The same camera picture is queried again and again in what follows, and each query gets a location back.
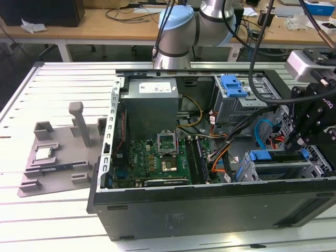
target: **sticker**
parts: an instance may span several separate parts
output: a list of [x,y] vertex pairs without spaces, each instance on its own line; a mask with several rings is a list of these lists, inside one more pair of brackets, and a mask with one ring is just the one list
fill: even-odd
[[234,156],[234,157],[233,157],[233,160],[235,160],[237,163],[239,163],[239,157]]
[[226,173],[224,174],[224,179],[227,183],[231,182],[231,178],[229,177],[229,175],[227,175]]
[[245,92],[252,92],[250,87],[243,87],[243,89],[245,90]]
[[139,93],[171,93],[170,82],[142,82]]
[[41,169],[40,171],[41,172],[51,172],[51,171],[55,171],[56,170],[56,168],[45,168],[45,169]]
[[216,124],[216,118],[213,116],[210,116],[210,123],[215,125]]

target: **3d printed holder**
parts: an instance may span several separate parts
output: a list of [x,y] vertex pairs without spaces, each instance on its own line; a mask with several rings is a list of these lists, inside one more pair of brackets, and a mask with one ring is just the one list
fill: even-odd
[[19,197],[90,187],[93,168],[101,154],[106,118],[85,124],[82,102],[71,102],[73,127],[54,129],[37,122]]

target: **computer chip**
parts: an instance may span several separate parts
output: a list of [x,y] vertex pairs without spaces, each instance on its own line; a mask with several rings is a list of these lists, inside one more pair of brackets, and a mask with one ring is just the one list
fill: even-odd
[[175,157],[164,157],[161,159],[162,172],[177,172],[177,161]]

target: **robotic arm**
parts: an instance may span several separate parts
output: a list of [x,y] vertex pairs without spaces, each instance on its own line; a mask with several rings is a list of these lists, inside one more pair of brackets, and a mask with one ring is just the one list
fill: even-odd
[[[336,88],[336,58],[334,49],[306,48],[294,50],[286,64],[289,73],[304,87],[293,87],[291,98],[314,96]],[[286,140],[287,150],[306,145],[336,144],[336,96],[320,100],[292,103],[289,106],[292,132]]]
[[[222,46],[228,43],[232,34],[223,21],[223,2],[223,0],[206,0],[201,4],[199,12],[194,12],[189,6],[173,6],[170,15],[165,19],[162,12],[159,26],[162,27],[166,19],[167,22],[163,26],[157,48],[153,49],[154,68],[191,68],[188,56],[190,47]],[[224,16],[234,30],[236,17],[232,0],[226,1]]]

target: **white table leg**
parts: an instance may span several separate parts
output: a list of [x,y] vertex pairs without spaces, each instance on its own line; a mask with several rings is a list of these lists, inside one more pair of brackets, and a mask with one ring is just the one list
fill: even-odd
[[6,52],[7,55],[12,55],[13,54],[13,51],[12,51],[9,43],[0,43],[0,47],[1,47],[2,50],[4,50]]
[[103,56],[103,58],[107,57],[107,53],[106,53],[106,45],[101,45],[101,54]]
[[72,56],[69,50],[69,45],[65,42],[60,41],[57,43],[59,52],[61,53],[63,62],[72,62]]
[[229,53],[229,57],[227,59],[228,62],[236,62],[239,51],[243,46],[241,44],[233,44]]

